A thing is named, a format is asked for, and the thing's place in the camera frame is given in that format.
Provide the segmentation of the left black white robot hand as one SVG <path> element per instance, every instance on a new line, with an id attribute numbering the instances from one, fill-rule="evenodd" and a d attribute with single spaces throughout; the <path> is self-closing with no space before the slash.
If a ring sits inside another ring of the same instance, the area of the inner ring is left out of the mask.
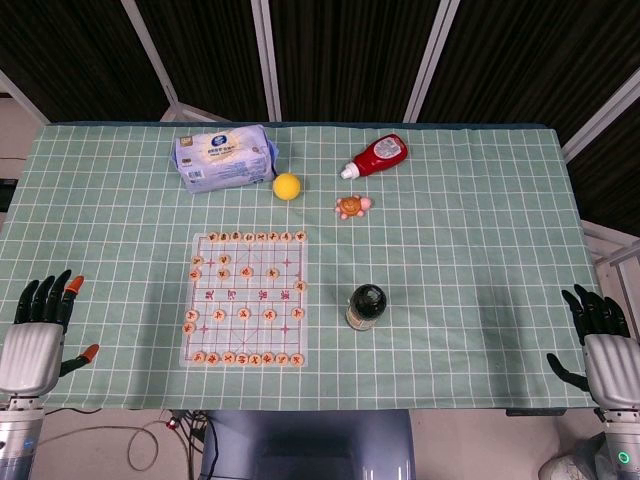
<path id="1" fill-rule="evenodd" d="M 66 270 L 43 281 L 33 280 L 22 291 L 14 321 L 1 351 L 1 392 L 12 398 L 36 398 L 49 393 L 61 377 L 95 358 L 97 344 L 73 359 L 62 359 L 65 337 L 82 275 Z"/>

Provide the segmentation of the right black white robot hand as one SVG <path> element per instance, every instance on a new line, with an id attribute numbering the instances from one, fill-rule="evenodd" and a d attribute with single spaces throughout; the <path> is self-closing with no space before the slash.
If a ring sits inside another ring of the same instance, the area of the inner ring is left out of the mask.
<path id="1" fill-rule="evenodd" d="M 568 304 L 582 348 L 585 373 L 567 370 L 549 353 L 547 362 L 563 382 L 591 395 L 603 410 L 639 408 L 639 342 L 631 337 L 619 304 L 579 284 L 561 295 Z"/>

